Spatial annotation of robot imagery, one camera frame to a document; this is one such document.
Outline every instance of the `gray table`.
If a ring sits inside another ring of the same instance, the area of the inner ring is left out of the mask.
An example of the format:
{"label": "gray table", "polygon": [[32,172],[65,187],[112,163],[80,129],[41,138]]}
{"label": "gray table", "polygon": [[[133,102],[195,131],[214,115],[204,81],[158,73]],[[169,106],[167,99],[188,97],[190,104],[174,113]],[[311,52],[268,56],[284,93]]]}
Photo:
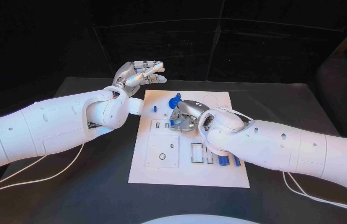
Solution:
{"label": "gray table", "polygon": [[[57,96],[99,90],[112,79],[67,78]],[[168,81],[145,90],[229,91],[232,105],[255,119],[339,135],[305,84]],[[80,158],[55,179],[0,191],[0,223],[140,223],[175,214],[216,214],[260,223],[346,223],[347,210],[292,193],[282,173],[246,164],[250,189],[129,184],[139,116],[86,145]],[[47,157],[6,183],[48,177],[64,169],[78,148]],[[7,174],[20,163],[10,165]],[[295,175],[315,196],[347,203],[346,188]]]}

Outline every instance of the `circular hole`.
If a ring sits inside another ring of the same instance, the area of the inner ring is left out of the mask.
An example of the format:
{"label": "circular hole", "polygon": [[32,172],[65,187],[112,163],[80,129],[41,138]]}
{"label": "circular hole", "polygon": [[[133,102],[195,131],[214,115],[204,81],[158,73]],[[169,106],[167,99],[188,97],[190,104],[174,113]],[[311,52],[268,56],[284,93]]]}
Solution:
{"label": "circular hole", "polygon": [[162,154],[159,155],[159,159],[164,160],[165,157],[167,157],[167,156],[165,156],[165,154],[162,153]]}
{"label": "circular hole", "polygon": [[204,128],[210,128],[210,126],[213,124],[213,120],[214,120],[214,118],[211,116],[208,118],[206,118],[206,121],[204,121],[204,124],[203,124]]}

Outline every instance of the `white board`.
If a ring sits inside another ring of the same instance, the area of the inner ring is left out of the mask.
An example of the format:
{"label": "white board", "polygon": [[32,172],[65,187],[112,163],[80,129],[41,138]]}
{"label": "white board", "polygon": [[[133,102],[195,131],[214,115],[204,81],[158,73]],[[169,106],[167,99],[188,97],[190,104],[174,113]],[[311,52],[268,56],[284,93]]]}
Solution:
{"label": "white board", "polygon": [[191,144],[201,143],[198,130],[184,132],[165,128],[172,114],[169,100],[177,93],[182,100],[195,100],[210,108],[220,105],[232,109],[229,92],[146,90],[129,183],[249,188],[245,162],[237,167],[234,156],[229,155],[230,165],[220,166],[219,156],[211,155],[203,145],[204,162],[193,163]]}

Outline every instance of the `robotic hand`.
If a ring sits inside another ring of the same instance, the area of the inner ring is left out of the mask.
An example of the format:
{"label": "robotic hand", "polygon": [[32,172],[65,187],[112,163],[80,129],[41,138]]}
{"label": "robotic hand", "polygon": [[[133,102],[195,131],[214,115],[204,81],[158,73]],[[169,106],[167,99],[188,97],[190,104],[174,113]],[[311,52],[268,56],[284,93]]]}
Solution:
{"label": "robotic hand", "polygon": [[140,115],[143,100],[130,98],[140,86],[165,83],[164,63],[126,62],[103,90],[36,102],[0,118],[0,166],[62,152],[96,139]]}
{"label": "robotic hand", "polygon": [[203,110],[204,105],[194,103],[180,101],[174,116],[188,116],[194,122],[190,129],[185,120],[174,129],[198,128],[214,154],[233,153],[258,166],[315,176],[347,187],[347,139],[262,120],[243,122],[237,111],[223,107]]}

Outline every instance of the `blue object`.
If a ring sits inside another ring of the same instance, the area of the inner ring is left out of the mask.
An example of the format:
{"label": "blue object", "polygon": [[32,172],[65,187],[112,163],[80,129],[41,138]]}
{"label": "blue object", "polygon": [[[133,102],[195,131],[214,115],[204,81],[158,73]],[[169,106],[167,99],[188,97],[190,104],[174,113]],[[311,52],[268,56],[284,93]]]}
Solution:
{"label": "blue object", "polygon": [[169,105],[169,107],[171,107],[172,109],[177,107],[180,101],[182,101],[182,99],[181,99],[181,93],[178,93],[175,96],[177,96],[177,97],[171,98],[171,100],[169,100],[169,102],[168,102],[168,105]]}
{"label": "blue object", "polygon": [[234,155],[233,157],[234,157],[234,159],[236,159],[236,160],[234,160],[234,161],[236,161],[236,162],[234,162],[234,163],[236,163],[236,166],[242,166],[239,157],[237,157],[236,155]]}
{"label": "blue object", "polygon": [[230,158],[227,156],[219,156],[220,165],[230,165]]}

